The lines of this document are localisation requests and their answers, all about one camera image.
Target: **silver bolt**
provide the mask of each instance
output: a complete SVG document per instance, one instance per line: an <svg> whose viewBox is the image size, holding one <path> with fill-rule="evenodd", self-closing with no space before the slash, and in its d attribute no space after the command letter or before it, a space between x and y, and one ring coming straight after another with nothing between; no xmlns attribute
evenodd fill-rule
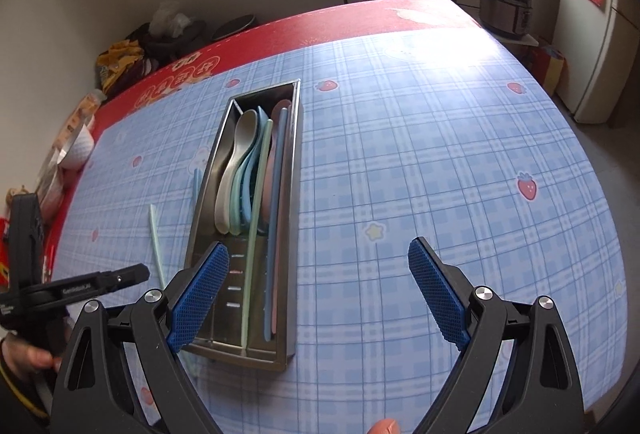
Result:
<svg viewBox="0 0 640 434"><path fill-rule="evenodd" d="M158 302L162 298L162 292L159 289L151 289L145 293L145 300L152 304Z"/></svg>
<svg viewBox="0 0 640 434"><path fill-rule="evenodd" d="M494 292L489 288L485 288L484 286L480 286L476 288L476 297L480 300L491 300L494 296Z"/></svg>
<svg viewBox="0 0 640 434"><path fill-rule="evenodd" d="M540 304L545 309L551 309L554 306L553 300L551 300L549 297L540 297L538 299L538 304Z"/></svg>
<svg viewBox="0 0 640 434"><path fill-rule="evenodd" d="M98 308L97 300L89 300L89 302L87 302L84 305L84 311L86 311L87 313L93 313L97 308Z"/></svg>

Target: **blue plaid tablecloth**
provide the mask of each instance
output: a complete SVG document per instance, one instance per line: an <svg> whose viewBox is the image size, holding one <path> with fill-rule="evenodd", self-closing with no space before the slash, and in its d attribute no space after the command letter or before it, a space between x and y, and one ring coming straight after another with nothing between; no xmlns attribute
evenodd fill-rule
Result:
<svg viewBox="0 0 640 434"><path fill-rule="evenodd" d="M225 433L353 434L383 417L414 429L458 356L408 270L417 235L505 299L550 295L585 406L612 387L625 353L626 286L607 202L553 102L478 28L286 52L130 115L104 132L85 168L54 277L144 262L146 284L101 300L133 302L157 287L151 203L173 276L186 253L193 169L206 164L228 98L296 78L305 111L297 351L281 374L188 354L194 385ZM503 351L475 426L497 397L507 342Z"/></svg>

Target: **white refrigerator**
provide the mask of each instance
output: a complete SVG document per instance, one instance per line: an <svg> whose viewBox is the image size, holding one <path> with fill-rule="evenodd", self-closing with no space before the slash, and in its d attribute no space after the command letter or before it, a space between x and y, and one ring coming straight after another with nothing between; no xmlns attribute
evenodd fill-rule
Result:
<svg viewBox="0 0 640 434"><path fill-rule="evenodd" d="M625 87L640 43L637 0L560 0L553 45L567 74L556 93L578 123L604 123Z"/></svg>

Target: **floor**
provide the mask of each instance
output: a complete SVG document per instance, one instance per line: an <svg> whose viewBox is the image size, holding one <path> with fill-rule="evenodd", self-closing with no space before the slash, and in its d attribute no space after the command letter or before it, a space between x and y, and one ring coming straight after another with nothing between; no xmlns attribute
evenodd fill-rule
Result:
<svg viewBox="0 0 640 434"><path fill-rule="evenodd" d="M562 102L558 109L582 144L600 180L616 224L625 263L628 299L626 356L618 384L594 406L599 419L613 403L640 359L640 114L621 129L607 125L579 125Z"/></svg>

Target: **blue gripper pad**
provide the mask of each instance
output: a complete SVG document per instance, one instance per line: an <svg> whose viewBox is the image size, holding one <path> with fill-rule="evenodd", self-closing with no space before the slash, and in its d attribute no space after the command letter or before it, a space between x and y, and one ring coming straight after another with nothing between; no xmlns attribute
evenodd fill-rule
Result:
<svg viewBox="0 0 640 434"><path fill-rule="evenodd" d="M175 303L171 331L166 337L172 353L178 353L196 337L228 271L229 256L226 247L219 244L210 252Z"/></svg>
<svg viewBox="0 0 640 434"><path fill-rule="evenodd" d="M429 252L417 239L412 240L409 245L408 259L409 270L436 319L442 336L462 351L470 341L466 330L465 306Z"/></svg>

